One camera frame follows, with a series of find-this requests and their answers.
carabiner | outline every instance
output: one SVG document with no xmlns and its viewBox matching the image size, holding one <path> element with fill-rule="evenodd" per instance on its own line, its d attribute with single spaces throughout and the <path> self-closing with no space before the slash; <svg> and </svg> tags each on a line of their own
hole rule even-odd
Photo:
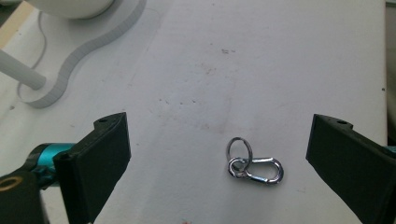
<svg viewBox="0 0 396 224">
<path fill-rule="evenodd" d="M 233 177 L 245 178 L 245 179 L 253 180 L 253 181 L 260 182 L 260 183 L 263 183 L 266 185 L 275 185 L 275 184 L 279 183 L 283 178 L 283 174 L 284 174 L 283 167 L 280 164 L 280 162 L 274 158 L 255 158 L 252 160 L 252 163 L 269 163 L 271 165 L 274 165 L 277 169 L 277 174 L 274 178 L 271 178 L 271 179 L 257 176 L 257 175 L 252 175 L 251 173 L 248 172 L 248 169 L 238 171 L 235 169 L 235 166 L 234 166 L 234 163 L 236 163 L 236 162 L 247 163 L 248 160 L 236 157 L 236 158 L 232 158 L 228 162 L 228 172 Z"/>
</svg>

white table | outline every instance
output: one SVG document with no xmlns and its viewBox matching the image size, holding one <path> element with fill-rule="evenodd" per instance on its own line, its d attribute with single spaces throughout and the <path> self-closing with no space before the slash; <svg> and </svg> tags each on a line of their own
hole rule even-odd
<svg viewBox="0 0 396 224">
<path fill-rule="evenodd" d="M 126 111 L 132 158 L 95 223 L 360 223 L 305 152 L 314 113 L 386 144 L 384 7 L 148 0 L 132 30 L 79 63 L 54 105 L 25 105 L 0 76 L 0 173 L 41 143 L 77 142 L 96 119 Z M 5 51 L 37 55 L 34 26 L 35 13 Z M 280 160 L 283 182 L 232 178 L 225 147 L 235 136 Z M 51 223 L 67 223 L 60 190 L 42 195 Z"/>
</svg>

